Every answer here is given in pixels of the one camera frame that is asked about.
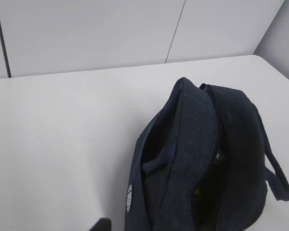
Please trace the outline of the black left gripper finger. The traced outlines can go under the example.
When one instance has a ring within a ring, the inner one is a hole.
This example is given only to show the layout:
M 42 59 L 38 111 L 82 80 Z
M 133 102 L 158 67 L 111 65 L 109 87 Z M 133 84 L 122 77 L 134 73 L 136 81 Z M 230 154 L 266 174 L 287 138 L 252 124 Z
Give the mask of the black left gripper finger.
M 100 218 L 90 229 L 90 231 L 111 231 L 111 220 Z

